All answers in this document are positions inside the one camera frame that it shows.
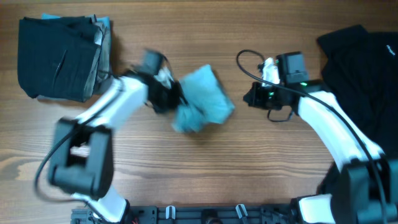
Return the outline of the light blue t-shirt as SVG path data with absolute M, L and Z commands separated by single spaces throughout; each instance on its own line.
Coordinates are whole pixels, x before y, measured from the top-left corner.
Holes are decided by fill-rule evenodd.
M 186 99 L 175 112 L 172 127 L 178 133 L 198 133 L 207 124 L 223 124 L 235 109 L 211 65 L 207 64 L 179 80 Z

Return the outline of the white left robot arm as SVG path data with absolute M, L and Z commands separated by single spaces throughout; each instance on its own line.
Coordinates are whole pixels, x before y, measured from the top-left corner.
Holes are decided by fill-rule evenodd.
M 185 102 L 179 82 L 148 73 L 128 72 L 113 80 L 106 93 L 75 119 L 61 118 L 54 144 L 43 160 L 47 181 L 83 202 L 99 223 L 131 223 L 128 200 L 112 186 L 113 134 L 141 106 L 151 102 L 158 113 Z

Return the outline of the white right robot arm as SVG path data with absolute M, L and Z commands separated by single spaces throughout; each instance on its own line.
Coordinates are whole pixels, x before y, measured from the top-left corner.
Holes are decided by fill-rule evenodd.
M 317 193 L 291 201 L 289 223 L 397 221 L 397 159 L 355 126 L 321 80 L 287 86 L 253 82 L 243 100 L 267 111 L 291 107 L 333 157 Z

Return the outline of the black clothes pile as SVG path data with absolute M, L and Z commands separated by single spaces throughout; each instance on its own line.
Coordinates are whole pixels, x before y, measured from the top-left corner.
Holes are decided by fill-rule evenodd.
M 387 157 L 397 157 L 397 33 L 356 25 L 317 39 L 322 77 L 352 122 Z

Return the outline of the folded grey garment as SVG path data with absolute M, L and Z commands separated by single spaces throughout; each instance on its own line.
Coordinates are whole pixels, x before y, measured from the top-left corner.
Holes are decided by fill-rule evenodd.
M 98 27 L 95 34 L 95 44 L 100 46 L 98 64 L 96 66 L 96 80 L 93 94 L 103 94 L 113 81 L 113 71 L 111 68 L 111 28 L 105 27 L 101 22 L 94 22 Z

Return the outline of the folded light blue garment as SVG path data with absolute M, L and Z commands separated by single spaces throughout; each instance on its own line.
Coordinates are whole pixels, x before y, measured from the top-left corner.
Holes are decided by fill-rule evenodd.
M 105 25 L 105 27 L 107 27 L 109 29 L 111 28 L 111 21 L 110 21 L 109 16 L 97 17 L 95 14 L 92 14 L 92 15 L 89 15 L 86 17 L 90 17 L 93 22 L 101 22 Z M 46 13 L 43 13 L 41 16 L 41 19 L 58 19 L 58 18 L 60 18 L 60 16 L 46 14 Z

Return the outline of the folded black garment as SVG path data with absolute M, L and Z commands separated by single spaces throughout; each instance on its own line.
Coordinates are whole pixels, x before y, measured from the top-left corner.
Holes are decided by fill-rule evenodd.
M 100 28 L 89 17 L 19 21 L 17 77 L 27 96 L 85 102 L 93 94 Z

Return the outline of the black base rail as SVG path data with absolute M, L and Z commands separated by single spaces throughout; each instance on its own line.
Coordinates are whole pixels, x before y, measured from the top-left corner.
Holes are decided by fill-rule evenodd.
M 123 223 L 137 224 L 279 224 L 302 223 L 298 211 L 287 204 L 230 207 L 131 207 Z

